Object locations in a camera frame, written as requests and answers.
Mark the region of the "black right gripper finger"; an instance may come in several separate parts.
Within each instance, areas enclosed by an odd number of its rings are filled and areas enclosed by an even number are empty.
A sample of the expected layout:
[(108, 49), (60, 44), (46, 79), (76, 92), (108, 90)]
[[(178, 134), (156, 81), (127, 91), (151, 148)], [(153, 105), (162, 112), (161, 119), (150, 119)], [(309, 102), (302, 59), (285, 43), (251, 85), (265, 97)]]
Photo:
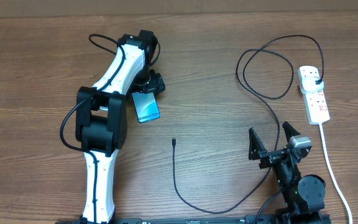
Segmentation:
[(267, 150), (255, 132), (254, 128), (249, 129), (249, 160), (257, 160), (262, 157), (262, 154)]
[(285, 132), (285, 137), (289, 144), (293, 144), (295, 140), (295, 136), (299, 136), (300, 133), (288, 122), (285, 121), (282, 124), (283, 130)]

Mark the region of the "blue Galaxy smartphone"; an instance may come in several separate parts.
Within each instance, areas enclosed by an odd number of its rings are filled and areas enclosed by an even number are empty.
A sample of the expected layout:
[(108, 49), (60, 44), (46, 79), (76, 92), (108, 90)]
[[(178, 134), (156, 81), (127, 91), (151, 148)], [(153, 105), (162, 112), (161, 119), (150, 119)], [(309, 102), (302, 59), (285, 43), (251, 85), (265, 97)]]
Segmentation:
[(139, 123), (146, 123), (160, 118), (160, 111), (153, 93), (132, 93)]

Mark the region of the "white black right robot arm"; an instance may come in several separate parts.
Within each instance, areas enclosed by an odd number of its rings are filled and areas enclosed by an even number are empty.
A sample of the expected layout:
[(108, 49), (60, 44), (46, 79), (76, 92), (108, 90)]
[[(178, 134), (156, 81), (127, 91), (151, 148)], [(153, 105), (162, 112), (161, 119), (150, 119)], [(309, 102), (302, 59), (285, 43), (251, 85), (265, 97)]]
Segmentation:
[[(322, 215), (326, 183), (318, 175), (302, 176), (297, 164), (312, 148), (308, 136), (300, 134), (288, 122), (283, 123), (287, 145), (281, 150), (268, 151), (254, 128), (249, 129), (249, 159), (259, 160), (259, 168), (273, 170), (279, 191), (271, 196), (255, 215), (245, 216), (246, 223), (330, 223), (329, 215)], [(274, 214), (263, 215), (265, 207), (279, 195), (285, 207)]]

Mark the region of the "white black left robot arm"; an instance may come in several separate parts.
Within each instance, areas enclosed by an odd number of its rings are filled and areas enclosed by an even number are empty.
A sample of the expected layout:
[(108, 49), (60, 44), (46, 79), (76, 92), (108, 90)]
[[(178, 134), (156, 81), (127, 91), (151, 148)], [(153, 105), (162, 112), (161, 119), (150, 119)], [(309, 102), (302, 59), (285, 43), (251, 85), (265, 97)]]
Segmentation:
[(116, 41), (117, 52), (106, 73), (76, 96), (75, 137), (87, 167), (86, 202), (79, 223), (112, 223), (114, 168), (127, 136), (126, 98), (140, 96), (153, 102), (165, 90), (161, 74), (151, 67), (160, 44), (152, 31), (124, 34)]

